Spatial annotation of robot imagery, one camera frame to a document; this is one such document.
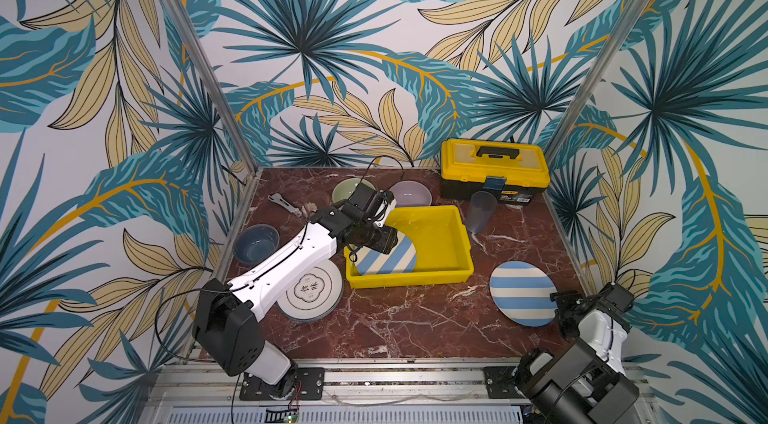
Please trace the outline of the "blue striped plate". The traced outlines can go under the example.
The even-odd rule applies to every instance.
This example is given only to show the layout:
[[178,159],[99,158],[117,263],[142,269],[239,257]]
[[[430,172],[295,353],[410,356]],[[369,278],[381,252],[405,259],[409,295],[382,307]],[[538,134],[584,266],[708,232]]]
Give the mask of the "blue striped plate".
[[361,275],[400,274],[412,272],[417,262],[416,247],[403,232],[388,254],[363,248],[357,253],[355,268]]
[[523,261],[502,263],[493,270],[489,287],[498,309],[520,325],[542,327],[555,318],[550,295],[557,289],[537,266]]

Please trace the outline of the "yellow plastic bin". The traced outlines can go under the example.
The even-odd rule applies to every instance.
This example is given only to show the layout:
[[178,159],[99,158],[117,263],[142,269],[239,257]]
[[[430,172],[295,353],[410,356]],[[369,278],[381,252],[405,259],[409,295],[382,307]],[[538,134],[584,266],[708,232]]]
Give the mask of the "yellow plastic bin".
[[459,209],[452,205],[394,209],[386,224],[407,235],[416,247],[412,272],[361,275],[355,262],[346,261],[346,278],[353,288],[386,288],[454,284],[474,272],[468,231]]

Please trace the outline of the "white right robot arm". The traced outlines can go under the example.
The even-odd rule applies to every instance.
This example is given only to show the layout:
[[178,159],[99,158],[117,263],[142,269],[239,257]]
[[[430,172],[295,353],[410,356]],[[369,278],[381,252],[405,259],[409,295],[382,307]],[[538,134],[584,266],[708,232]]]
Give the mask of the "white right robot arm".
[[568,347],[555,356],[535,349],[514,373],[519,393],[546,423],[616,423],[639,397],[626,376],[622,347],[631,329],[624,318],[634,295],[616,282],[583,296],[555,292],[555,320]]

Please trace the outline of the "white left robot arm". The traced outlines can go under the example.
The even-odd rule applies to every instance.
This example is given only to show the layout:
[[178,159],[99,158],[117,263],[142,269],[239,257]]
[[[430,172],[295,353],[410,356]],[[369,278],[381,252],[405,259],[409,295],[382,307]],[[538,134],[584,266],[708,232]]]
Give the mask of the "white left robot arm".
[[194,339],[227,375],[246,373],[287,393],[297,366],[265,340],[260,321],[304,274],[342,249],[389,253],[397,231],[385,222],[395,206],[392,191],[359,186],[350,198],[312,214],[293,239],[250,271],[226,283],[209,280],[199,291]]

